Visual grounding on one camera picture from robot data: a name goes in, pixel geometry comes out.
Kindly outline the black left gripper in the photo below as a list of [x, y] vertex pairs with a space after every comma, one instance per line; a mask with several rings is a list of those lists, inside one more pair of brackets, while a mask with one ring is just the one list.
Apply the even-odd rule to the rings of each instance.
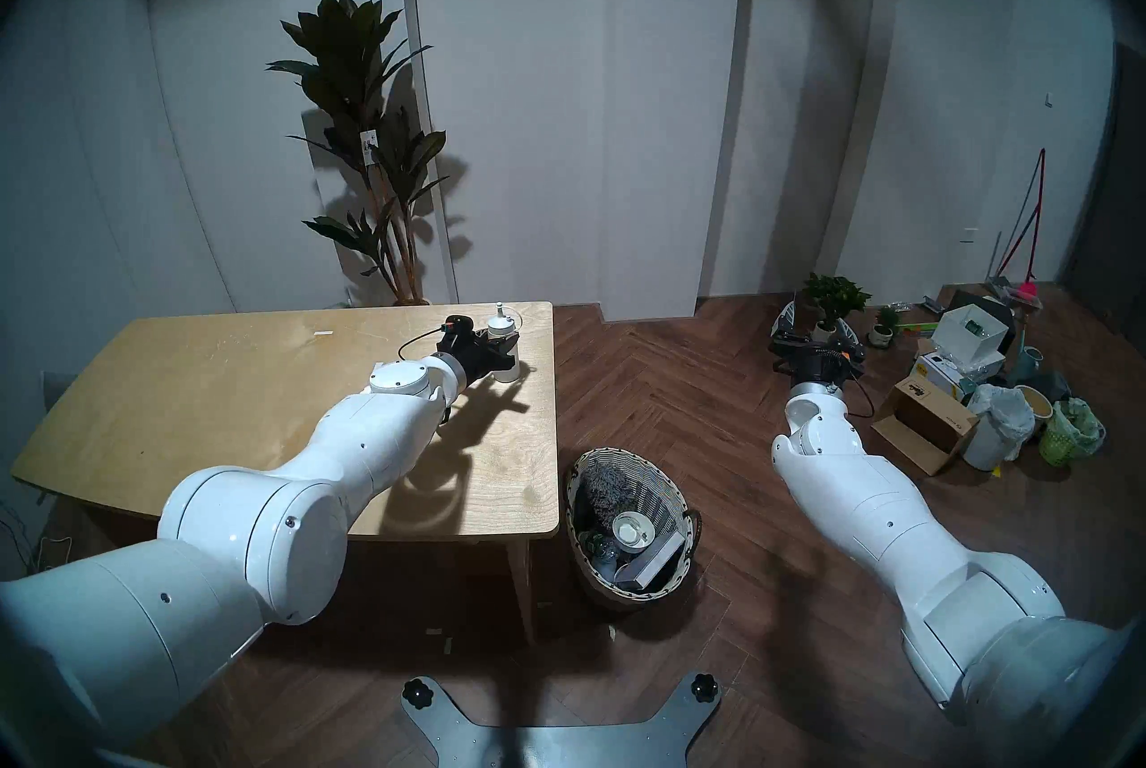
[[497, 361], [493, 370], [490, 362], [490, 346], [516, 346], [519, 337], [520, 332], [517, 330], [509, 334], [496, 334], [495, 330], [485, 330], [482, 334], [444, 334], [438, 343], [437, 353], [460, 371], [456, 374], [458, 389], [464, 391], [489, 374], [519, 375], [518, 356], [507, 356]]

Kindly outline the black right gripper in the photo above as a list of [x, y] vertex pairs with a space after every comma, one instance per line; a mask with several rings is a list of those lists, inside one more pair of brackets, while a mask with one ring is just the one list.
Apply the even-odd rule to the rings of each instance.
[[791, 394], [837, 395], [864, 375], [864, 346], [851, 326], [840, 324], [840, 338], [827, 343], [796, 337], [795, 299], [788, 299], [771, 327], [771, 353], [774, 373], [788, 377]]

